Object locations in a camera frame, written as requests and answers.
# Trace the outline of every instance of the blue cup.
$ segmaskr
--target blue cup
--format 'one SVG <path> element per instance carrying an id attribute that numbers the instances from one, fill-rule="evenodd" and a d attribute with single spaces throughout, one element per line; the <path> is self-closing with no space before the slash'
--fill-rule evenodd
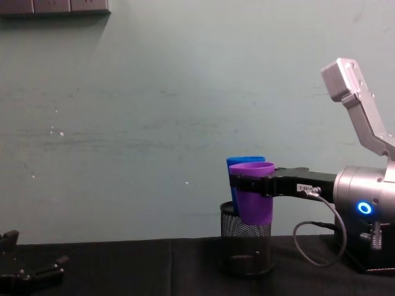
<path id="1" fill-rule="evenodd" d="M 228 157 L 227 158 L 227 165 L 228 165 L 228 174 L 229 174 L 229 167 L 231 165 L 238 165 L 239 163 L 246 163 L 246 162 L 265 162 L 266 158 L 263 156 L 237 156 L 237 157 Z M 232 202 L 233 208 L 235 209 L 235 213 L 239 213 L 239 207 L 237 204 L 236 199 L 236 188 L 230 188 L 232 193 Z"/>

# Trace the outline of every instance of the purple cup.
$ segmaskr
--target purple cup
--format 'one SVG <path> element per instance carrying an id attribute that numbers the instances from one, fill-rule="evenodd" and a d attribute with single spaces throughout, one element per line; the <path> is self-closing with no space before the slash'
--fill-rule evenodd
<path id="1" fill-rule="evenodd" d="M 275 171 L 270 162 L 247 162 L 229 166 L 231 175 L 263 177 Z M 236 190 L 236 199 L 241 221 L 248 225 L 265 225 L 273 220 L 273 197 L 259 193 Z"/>

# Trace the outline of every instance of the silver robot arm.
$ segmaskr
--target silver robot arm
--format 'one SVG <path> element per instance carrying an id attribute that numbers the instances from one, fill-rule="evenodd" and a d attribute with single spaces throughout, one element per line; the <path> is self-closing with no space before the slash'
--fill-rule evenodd
<path id="1" fill-rule="evenodd" d="M 381 248 L 381 223 L 395 221 L 395 137 L 388 134 L 355 60 L 337 59 L 322 70 L 329 95 L 347 108 L 360 143 L 388 157 L 387 169 L 347 167 L 337 175 L 333 189 L 336 209 L 344 216 L 359 216 L 372 224 L 370 240 Z"/>

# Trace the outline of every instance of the plastic cup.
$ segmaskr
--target plastic cup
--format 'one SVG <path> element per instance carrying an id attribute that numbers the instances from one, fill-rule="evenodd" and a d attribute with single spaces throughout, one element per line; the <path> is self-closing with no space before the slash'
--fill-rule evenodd
<path id="1" fill-rule="evenodd" d="M 263 177 L 275 171 L 270 162 L 239 163 L 229 167 L 231 175 Z M 239 191 L 235 188 L 241 221 L 248 225 L 269 224 L 273 220 L 273 197 L 263 197 L 259 193 Z"/>
<path id="2" fill-rule="evenodd" d="M 239 163 L 246 163 L 246 162 L 265 162 L 266 158 L 263 156 L 236 156 L 236 157 L 228 157 L 227 158 L 227 166 L 228 166 L 228 173 L 229 167 L 231 165 L 238 165 Z M 236 200 L 236 188 L 230 188 L 232 194 L 232 202 L 233 208 L 236 214 L 239 213 L 237 200 Z"/>

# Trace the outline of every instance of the blue led ring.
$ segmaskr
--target blue led ring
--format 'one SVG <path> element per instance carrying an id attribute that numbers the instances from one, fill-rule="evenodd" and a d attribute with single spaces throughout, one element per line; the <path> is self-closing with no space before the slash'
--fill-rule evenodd
<path id="1" fill-rule="evenodd" d="M 372 207 L 367 202 L 358 203 L 358 211 L 364 215 L 368 215 L 372 212 Z"/>

